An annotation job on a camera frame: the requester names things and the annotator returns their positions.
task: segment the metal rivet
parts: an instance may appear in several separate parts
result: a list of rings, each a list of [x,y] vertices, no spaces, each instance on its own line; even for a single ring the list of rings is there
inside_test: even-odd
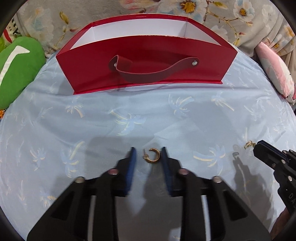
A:
[[[219,176],[214,176],[214,177],[213,177],[213,181],[214,181],[215,183],[221,183],[221,182],[222,182],[222,179],[221,179]]]
[[[115,168],[112,168],[112,169],[110,169],[110,170],[108,171],[108,174],[110,174],[110,175],[117,175],[117,174],[118,174],[118,170],[115,169]]]
[[[179,170],[179,174],[181,174],[181,175],[187,175],[188,173],[189,173],[189,171],[187,169],[185,169],[185,168],[181,168]]]
[[[83,183],[84,181],[85,181],[84,177],[78,177],[78,178],[75,179],[76,183]]]

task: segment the yellow flower center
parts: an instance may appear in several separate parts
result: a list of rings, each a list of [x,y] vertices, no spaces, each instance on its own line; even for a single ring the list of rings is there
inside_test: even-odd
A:
[[[245,17],[247,15],[247,12],[244,8],[241,8],[240,11],[239,11],[239,14],[243,17]]]
[[[181,9],[186,13],[193,13],[196,8],[195,2],[191,2],[190,0],[185,0],[181,2],[180,6],[181,6]]]

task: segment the palm tree print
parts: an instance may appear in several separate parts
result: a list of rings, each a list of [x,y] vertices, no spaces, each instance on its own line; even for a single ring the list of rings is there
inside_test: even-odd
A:
[[[23,144],[24,144],[24,140],[22,141],[22,143],[20,144],[20,146],[19,146],[19,148],[17,149],[17,153],[16,153],[16,160],[17,160],[17,166],[19,165],[19,163],[20,163],[20,158],[21,158],[21,148],[22,148],[22,146],[23,146]]]
[[[78,149],[84,144],[84,141],[80,141],[74,145],[74,149],[72,147],[69,148],[68,153],[65,154],[64,150],[61,150],[61,159],[63,164],[65,164],[65,174],[69,178],[73,178],[74,174],[77,173],[79,164],[78,159],[74,159]]]
[[[24,209],[27,209],[27,204],[26,204],[26,200],[25,200],[25,195],[24,195],[24,185],[23,185],[23,180],[20,183],[20,188],[19,188],[19,192],[17,194],[20,202],[22,203],[22,205],[24,206]]]
[[[45,159],[46,151],[44,151],[44,148],[38,148],[37,152],[31,149],[30,153],[33,156],[33,162],[35,166],[34,171],[36,171],[40,167],[41,161]]]
[[[79,96],[72,98],[72,102],[71,104],[66,106],[66,110],[67,110],[67,113],[70,112],[71,114],[73,114],[74,111],[77,111],[77,113],[80,115],[80,118],[82,118],[84,116],[82,112],[83,105],[77,102],[78,98]]]
[[[145,117],[141,118],[141,116],[139,116],[139,115],[131,115],[131,114],[128,114],[128,117],[124,117],[124,116],[116,113],[114,110],[111,110],[110,114],[117,117],[117,120],[115,120],[115,122],[118,125],[125,126],[124,129],[120,133],[117,134],[118,136],[125,136],[125,135],[129,134],[135,128],[135,124],[141,125],[141,124],[144,124],[146,121]]]
[[[234,109],[229,104],[226,103],[226,100],[223,97],[221,97],[222,93],[223,92],[220,91],[220,92],[217,93],[217,95],[213,95],[211,101],[215,102],[215,104],[217,106],[221,106],[221,107],[226,106],[229,109],[231,109],[232,111],[234,111]]]
[[[56,197],[49,195],[44,191],[40,191],[40,201],[42,202],[44,208],[49,208],[56,199]]]
[[[223,170],[223,159],[226,156],[225,148],[222,146],[221,148],[216,145],[216,147],[210,147],[210,153],[211,155],[204,155],[199,152],[194,151],[193,152],[193,158],[200,160],[200,161],[206,161],[208,162],[208,167],[213,167],[217,164],[218,166],[218,175],[221,174]]]
[[[265,107],[263,105],[263,101],[266,100],[266,102],[268,104],[271,104],[271,102],[269,101],[269,99],[271,99],[269,96],[262,96],[262,97],[257,98],[257,100],[256,100],[256,107],[257,107],[257,109],[260,107],[261,110],[265,111]]]
[[[257,121],[261,117],[261,113],[256,105],[254,105],[253,107],[247,107],[244,105],[244,107],[254,117],[254,121]]]
[[[19,128],[18,132],[20,132],[27,124],[28,124],[28,121],[26,120],[25,117],[23,117],[21,120],[20,128]]]
[[[184,106],[193,101],[194,99],[191,96],[189,96],[185,99],[181,99],[179,97],[176,100],[176,102],[174,102],[173,97],[171,95],[168,96],[168,103],[170,107],[174,110],[174,115],[179,119],[183,119],[184,117],[187,117],[185,113],[189,112],[189,110],[187,108],[184,108]]]
[[[41,110],[39,111],[39,114],[38,114],[38,116],[36,117],[36,119],[33,120],[33,121],[31,122],[31,125],[32,125],[32,126],[35,126],[35,125],[38,123],[38,121],[40,121],[41,119],[44,119],[44,118],[45,118],[45,114],[46,114],[49,110],[52,110],[52,109],[53,109],[53,107],[50,107],[50,108],[48,108],[48,109],[41,108]]]

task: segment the gold hoop earring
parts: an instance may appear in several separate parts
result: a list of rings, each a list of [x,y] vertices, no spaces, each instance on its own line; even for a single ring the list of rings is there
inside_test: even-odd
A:
[[[150,148],[149,151],[153,151],[156,153],[156,157],[155,157],[155,160],[150,160],[149,159],[149,155],[146,153],[145,149],[144,149],[144,156],[143,156],[143,159],[148,162],[148,163],[155,163],[159,160],[160,158],[160,151],[157,150],[156,148]]]

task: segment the red handle strap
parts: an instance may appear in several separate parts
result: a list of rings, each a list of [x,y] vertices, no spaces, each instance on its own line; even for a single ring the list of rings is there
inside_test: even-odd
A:
[[[122,56],[116,55],[109,62],[109,69],[117,71],[127,82],[136,84],[154,83],[166,79],[173,73],[180,70],[194,68],[198,65],[199,59],[197,57],[188,57],[181,59],[170,67],[152,73],[131,73],[128,72],[132,61]]]

